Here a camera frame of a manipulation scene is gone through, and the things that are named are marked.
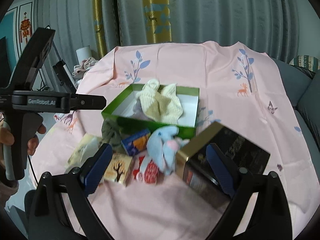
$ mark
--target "white lampshade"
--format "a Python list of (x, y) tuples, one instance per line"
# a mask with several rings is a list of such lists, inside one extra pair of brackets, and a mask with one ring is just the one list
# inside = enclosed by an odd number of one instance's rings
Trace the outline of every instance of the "white lampshade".
[(84, 59), (88, 59), (89, 57), (92, 57), (90, 46), (77, 49), (76, 53), (77, 53), (79, 65)]

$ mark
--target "screw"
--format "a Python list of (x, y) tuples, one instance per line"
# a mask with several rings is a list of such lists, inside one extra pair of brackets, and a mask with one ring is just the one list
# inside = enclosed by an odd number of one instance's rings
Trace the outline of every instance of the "screw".
[(80, 168), (79, 168), (79, 167), (74, 167), (74, 168), (71, 170), (71, 173), (72, 173), (72, 174), (77, 174), (79, 171), (80, 171)]
[(50, 176), (50, 172), (46, 171), (44, 174), (42, 174), (42, 178), (47, 178)]
[(270, 175), (271, 175), (271, 177), (273, 177), (273, 178), (276, 178), (276, 177), (278, 177), (278, 174), (276, 173), (276, 172), (274, 172), (274, 171), (270, 171), (270, 173), (269, 173)]
[(240, 168), (239, 168), (239, 171), (240, 171), (240, 173), (242, 173), (242, 174), (246, 174), (246, 173), (248, 172), (248, 170), (247, 170), (246, 168), (244, 168), (244, 167), (240, 167)]

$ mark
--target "human hand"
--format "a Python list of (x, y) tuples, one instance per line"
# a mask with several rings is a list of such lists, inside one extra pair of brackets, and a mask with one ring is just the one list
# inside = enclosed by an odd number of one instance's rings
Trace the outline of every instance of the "human hand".
[[(40, 134), (46, 133), (46, 128), (43, 124), (39, 127), (38, 133)], [(0, 162), (1, 163), (4, 164), (2, 144), (11, 146), (13, 143), (14, 143), (14, 137), (6, 128), (3, 127), (3, 120), (2, 120), (0, 122), (0, 151), (1, 151)], [(32, 139), (28, 141), (28, 150), (27, 150), (28, 154), (33, 155), (38, 145), (39, 145), (39, 139), (38, 139), (38, 136), (35, 135)]]

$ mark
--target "green box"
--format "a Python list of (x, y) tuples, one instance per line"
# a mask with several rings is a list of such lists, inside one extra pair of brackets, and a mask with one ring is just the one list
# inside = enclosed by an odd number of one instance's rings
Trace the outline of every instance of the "green box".
[[(133, 134), (148, 128), (152, 133), (168, 123), (145, 121), (130, 118), (133, 114), (133, 105), (136, 102), (135, 94), (141, 91), (144, 84), (131, 84), (122, 91), (103, 111), (103, 118), (113, 119), (122, 128), (122, 132)], [(196, 117), (199, 103), (199, 88), (177, 86), (177, 96), (183, 108), (183, 114), (178, 120), (179, 134), (182, 139), (191, 139), (196, 134)]]

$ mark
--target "striped pillow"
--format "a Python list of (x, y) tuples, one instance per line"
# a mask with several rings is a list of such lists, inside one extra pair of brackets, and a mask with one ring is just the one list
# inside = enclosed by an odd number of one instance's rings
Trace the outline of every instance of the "striped pillow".
[(289, 64), (303, 67), (314, 72), (316, 72), (317, 69), (320, 69), (319, 60), (316, 57), (308, 55), (299, 55), (293, 58)]

